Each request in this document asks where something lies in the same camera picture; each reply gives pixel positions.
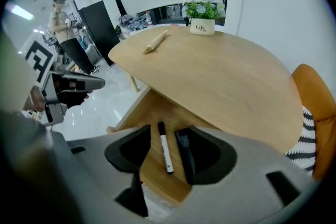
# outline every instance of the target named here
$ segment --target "woman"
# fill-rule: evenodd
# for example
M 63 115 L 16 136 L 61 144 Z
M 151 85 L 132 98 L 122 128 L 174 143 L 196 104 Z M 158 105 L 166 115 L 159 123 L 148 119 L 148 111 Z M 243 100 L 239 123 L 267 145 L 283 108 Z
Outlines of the woman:
M 68 15 L 62 11 L 65 7 L 65 0 L 53 1 L 54 11 L 49 17 L 51 31 L 54 32 L 60 47 L 75 62 L 75 64 L 86 74 L 97 74 L 98 70 L 90 62 L 85 51 L 75 37 L 74 28 L 80 26 L 79 23 L 66 22 Z

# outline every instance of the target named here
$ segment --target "green leaves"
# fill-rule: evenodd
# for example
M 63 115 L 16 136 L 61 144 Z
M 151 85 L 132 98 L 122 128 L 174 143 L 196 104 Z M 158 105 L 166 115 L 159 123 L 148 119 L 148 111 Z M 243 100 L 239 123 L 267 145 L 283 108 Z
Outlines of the green leaves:
M 210 1 L 196 2 L 192 0 L 191 2 L 186 2 L 185 5 L 187 7 L 186 13 L 192 18 L 218 19 L 222 17 L 222 13 L 220 12 L 220 10 L 218 10 L 217 5 L 211 3 Z M 198 5 L 203 5 L 205 7 L 204 13 L 197 12 Z

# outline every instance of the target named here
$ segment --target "tiled floor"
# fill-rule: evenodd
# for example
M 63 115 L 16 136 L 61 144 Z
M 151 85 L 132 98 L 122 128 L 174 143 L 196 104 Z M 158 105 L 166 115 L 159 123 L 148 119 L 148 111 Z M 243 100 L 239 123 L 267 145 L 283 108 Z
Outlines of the tiled floor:
M 52 128 L 62 133 L 66 140 L 106 134 L 106 127 L 116 126 L 145 88 L 137 80 L 140 91 L 135 92 L 129 75 L 119 66 L 109 67 L 103 61 L 99 64 L 96 76 L 105 79 L 105 87 L 90 94 L 82 105 L 70 108 L 64 121 Z

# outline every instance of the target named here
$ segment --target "wooden panel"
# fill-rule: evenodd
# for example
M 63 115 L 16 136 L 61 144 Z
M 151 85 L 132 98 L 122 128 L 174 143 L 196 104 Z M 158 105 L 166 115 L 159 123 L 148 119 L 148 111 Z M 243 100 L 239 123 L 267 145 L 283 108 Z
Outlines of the wooden panel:
M 142 52 L 163 31 L 153 52 Z M 286 67 L 248 40 L 188 27 L 155 27 L 116 45 L 109 57 L 159 94 L 220 130 L 270 144 L 284 153 L 299 139 L 302 106 Z
M 165 124 L 168 147 L 174 168 L 172 175 L 167 173 L 164 163 L 157 127 L 160 121 Z M 187 196 L 191 186 L 186 182 L 174 131 L 187 128 L 190 125 L 213 129 L 215 127 L 153 90 L 150 90 L 143 97 L 117 130 L 135 126 L 142 127 L 146 124 L 151 125 L 151 149 L 141 166 L 140 178 L 162 198 L 178 205 Z

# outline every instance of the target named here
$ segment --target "black and white striped fabric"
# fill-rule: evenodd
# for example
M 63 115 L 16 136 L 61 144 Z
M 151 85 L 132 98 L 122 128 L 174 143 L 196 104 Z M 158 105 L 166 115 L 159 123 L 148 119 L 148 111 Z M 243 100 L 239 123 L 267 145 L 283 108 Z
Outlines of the black and white striped fabric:
M 310 111 L 304 106 L 302 106 L 302 109 L 303 128 L 299 141 L 291 150 L 285 153 L 285 156 L 312 175 L 316 156 L 315 125 Z

